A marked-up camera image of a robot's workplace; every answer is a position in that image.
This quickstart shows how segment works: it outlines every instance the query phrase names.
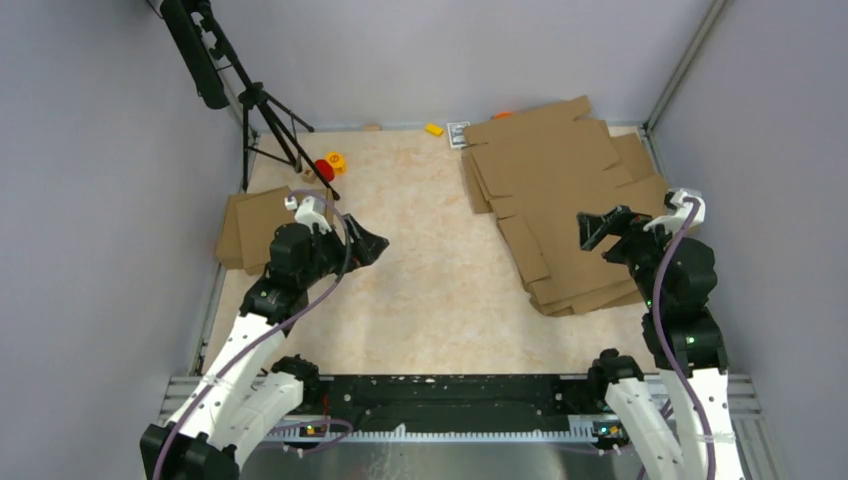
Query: white wall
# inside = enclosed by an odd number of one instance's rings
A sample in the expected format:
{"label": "white wall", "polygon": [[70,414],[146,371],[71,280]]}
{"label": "white wall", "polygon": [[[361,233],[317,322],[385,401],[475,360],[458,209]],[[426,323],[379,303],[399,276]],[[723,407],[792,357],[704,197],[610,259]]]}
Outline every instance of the white wall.
{"label": "white wall", "polygon": [[705,195],[710,305],[799,479],[848,471],[846,45],[845,2],[735,2],[657,131]]}
{"label": "white wall", "polygon": [[0,11],[0,478],[137,478],[195,346],[238,129],[143,0]]}
{"label": "white wall", "polygon": [[641,123],[709,4],[241,0],[214,9],[254,81],[334,128],[477,121],[583,94],[602,118]]}

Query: yellow toy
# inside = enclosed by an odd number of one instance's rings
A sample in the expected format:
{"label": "yellow toy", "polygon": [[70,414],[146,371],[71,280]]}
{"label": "yellow toy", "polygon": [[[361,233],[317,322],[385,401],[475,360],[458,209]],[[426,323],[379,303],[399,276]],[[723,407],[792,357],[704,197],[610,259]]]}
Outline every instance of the yellow toy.
{"label": "yellow toy", "polygon": [[435,135],[437,137],[441,137],[442,132],[445,131],[445,129],[443,129],[442,127],[440,127],[438,125],[433,125],[432,123],[428,123],[427,126],[424,127],[424,130],[427,130],[428,132],[432,133],[433,135]]}
{"label": "yellow toy", "polygon": [[344,161],[344,157],[339,152],[330,152],[326,157],[327,163],[333,167],[333,173],[336,175],[341,175],[347,171],[347,164]]}

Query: beige marbled table surface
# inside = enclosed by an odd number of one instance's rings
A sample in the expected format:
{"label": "beige marbled table surface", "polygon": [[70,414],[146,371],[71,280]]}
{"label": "beige marbled table surface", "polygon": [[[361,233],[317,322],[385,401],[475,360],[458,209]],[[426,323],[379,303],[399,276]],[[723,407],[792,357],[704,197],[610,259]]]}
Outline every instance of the beige marbled table surface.
{"label": "beige marbled table surface", "polygon": [[[613,135],[632,131],[611,128]],[[617,347],[643,370],[655,370],[642,341],[643,305],[562,318],[530,306],[494,219],[471,213],[459,151],[445,136],[421,130],[299,138],[313,159],[331,150],[346,157],[347,173],[333,182],[339,209],[391,246],[300,320],[266,366],[300,353],[328,374],[585,373],[602,349]],[[283,155],[268,134],[260,148]],[[257,155],[248,191],[283,185],[310,186],[290,167]],[[256,278],[227,272],[205,367]],[[330,281],[313,287],[310,299]]]}

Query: tripod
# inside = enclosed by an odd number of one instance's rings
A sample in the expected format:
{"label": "tripod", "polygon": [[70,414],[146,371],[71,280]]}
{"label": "tripod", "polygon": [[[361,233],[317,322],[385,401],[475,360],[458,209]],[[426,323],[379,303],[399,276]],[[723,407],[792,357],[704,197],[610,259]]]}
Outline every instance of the tripod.
{"label": "tripod", "polygon": [[[247,74],[247,71],[242,66],[241,62],[238,59],[238,55],[236,55],[235,50],[233,49],[230,42],[227,40],[226,35],[224,35],[223,30],[221,30],[221,26],[218,25],[218,22],[215,20],[215,17],[212,15],[212,10],[209,7],[208,2],[198,2],[198,12],[203,15],[203,19],[200,21],[200,26],[215,35],[216,43],[215,47],[209,50],[209,53],[216,60],[220,60],[224,57],[230,61],[230,65],[224,68],[232,67],[235,70],[236,75],[238,75],[239,80],[244,84],[244,92],[242,92],[238,99],[242,104],[242,181],[241,186],[244,191],[247,191],[247,182],[248,182],[248,174],[247,174],[247,160],[248,154],[250,151],[254,151],[256,153],[265,155],[266,157],[273,158],[274,160],[280,161],[287,165],[291,165],[294,167],[294,171],[300,173],[303,171],[303,165],[300,162],[300,159],[306,161],[306,164],[309,165],[309,168],[315,172],[315,176],[321,180],[321,183],[327,187],[333,195],[334,200],[339,200],[341,197],[339,193],[330,186],[330,182],[321,174],[321,171],[315,168],[315,164],[312,162],[312,159],[309,158],[309,154],[300,146],[297,138],[292,134],[286,125],[280,120],[280,117],[274,112],[271,108],[271,105],[268,102],[272,103],[274,106],[285,112],[286,115],[291,117],[292,122],[292,130],[294,130],[294,121],[303,125],[309,132],[314,132],[315,129],[303,121],[302,118],[298,117],[291,110],[286,108],[285,105],[280,103],[279,100],[274,98],[271,94],[265,91],[261,82],[253,82],[250,79],[250,76]],[[274,138],[277,139],[277,142],[283,148],[283,152],[286,154],[286,158],[278,157],[276,155],[271,155],[267,152],[263,152],[256,147],[251,147],[249,145],[249,132],[250,132],[250,111],[253,108],[259,110],[259,113],[262,115],[262,118],[265,119],[265,123],[268,124],[268,128],[271,130],[271,133],[274,135]],[[295,150],[297,150],[298,156],[295,157],[292,152],[289,144],[286,142],[290,142],[292,146],[294,146]]]}

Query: red object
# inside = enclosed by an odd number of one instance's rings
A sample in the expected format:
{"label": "red object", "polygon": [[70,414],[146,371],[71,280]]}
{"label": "red object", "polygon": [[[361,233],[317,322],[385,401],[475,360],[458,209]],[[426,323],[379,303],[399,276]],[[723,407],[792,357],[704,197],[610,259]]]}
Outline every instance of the red object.
{"label": "red object", "polygon": [[321,172],[321,175],[327,179],[328,182],[332,182],[334,178],[336,178],[336,172],[333,171],[333,167],[327,163],[323,158],[320,160],[315,160],[315,168]]}

